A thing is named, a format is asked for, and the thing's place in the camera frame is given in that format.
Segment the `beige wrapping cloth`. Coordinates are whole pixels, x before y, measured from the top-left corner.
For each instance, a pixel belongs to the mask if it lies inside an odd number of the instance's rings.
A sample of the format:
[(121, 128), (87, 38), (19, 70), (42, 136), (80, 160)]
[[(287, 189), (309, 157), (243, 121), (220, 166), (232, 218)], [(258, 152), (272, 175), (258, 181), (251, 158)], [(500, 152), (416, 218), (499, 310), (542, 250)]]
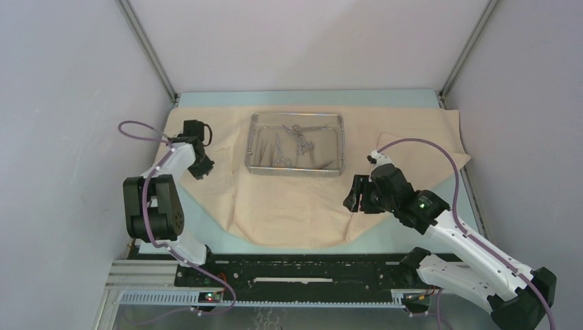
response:
[(390, 107), (303, 107), (319, 118), (338, 114), (344, 121), (345, 167), (338, 177), (254, 175), (245, 149), (255, 113), (286, 113), (293, 106), (180, 107), (171, 111), (165, 133), (178, 134), (186, 120), (200, 120), (213, 131), (206, 152), (214, 161), (202, 180), (184, 175), (179, 196), (185, 233), (216, 253), (277, 253), (304, 250), (334, 253), (407, 252), (424, 246), (446, 248), (404, 227), (390, 214), (349, 212), (342, 204), (353, 176), (367, 174), (367, 155), (384, 148), (407, 180), (445, 200), (452, 198), (451, 155), (457, 166), (464, 151), (457, 110)]

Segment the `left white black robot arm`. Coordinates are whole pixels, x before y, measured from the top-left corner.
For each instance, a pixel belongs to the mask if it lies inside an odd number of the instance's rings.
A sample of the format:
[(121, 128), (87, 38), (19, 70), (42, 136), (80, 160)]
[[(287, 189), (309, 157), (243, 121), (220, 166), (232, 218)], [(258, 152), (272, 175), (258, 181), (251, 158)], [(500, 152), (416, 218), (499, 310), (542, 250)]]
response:
[(165, 249), (183, 265), (193, 265), (191, 278), (209, 286), (216, 281), (217, 267), (206, 261), (208, 247), (184, 234), (177, 185), (184, 175), (200, 180), (210, 174), (215, 163), (205, 148), (212, 142), (212, 129), (202, 121), (186, 120), (175, 137), (158, 131), (151, 141), (166, 152), (144, 173), (124, 180), (126, 230), (131, 238)]

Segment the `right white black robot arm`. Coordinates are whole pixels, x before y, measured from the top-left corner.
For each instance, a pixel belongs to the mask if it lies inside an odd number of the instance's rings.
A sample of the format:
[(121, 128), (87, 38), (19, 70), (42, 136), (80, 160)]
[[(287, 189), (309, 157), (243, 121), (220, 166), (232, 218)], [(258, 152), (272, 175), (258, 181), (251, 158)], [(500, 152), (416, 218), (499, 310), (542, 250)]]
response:
[(421, 236), (447, 245), (466, 267), (415, 247), (401, 260), (402, 283), (452, 292), (486, 311), (499, 329), (535, 329), (554, 302), (553, 272), (532, 269), (483, 240), (455, 217), (448, 202), (429, 190), (415, 190), (391, 163), (377, 165), (370, 175), (355, 175), (343, 205), (351, 212), (389, 212)]

